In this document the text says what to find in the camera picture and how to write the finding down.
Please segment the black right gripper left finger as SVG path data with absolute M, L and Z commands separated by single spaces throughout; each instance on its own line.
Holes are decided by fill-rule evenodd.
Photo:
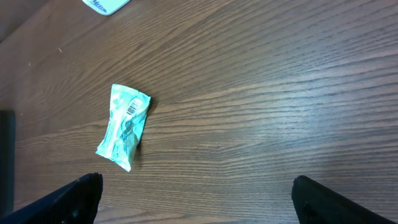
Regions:
M 103 192 L 103 176 L 86 174 L 1 219 L 1 223 L 94 223 Z

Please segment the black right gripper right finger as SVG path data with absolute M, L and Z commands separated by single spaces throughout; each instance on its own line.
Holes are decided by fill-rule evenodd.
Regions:
M 300 224 L 395 224 L 304 175 L 291 197 Z

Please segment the teal snack packet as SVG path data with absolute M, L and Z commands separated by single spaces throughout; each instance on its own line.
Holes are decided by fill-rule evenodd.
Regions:
M 130 172 L 141 141 L 151 97 L 128 86 L 113 84 L 109 122 L 96 154 Z

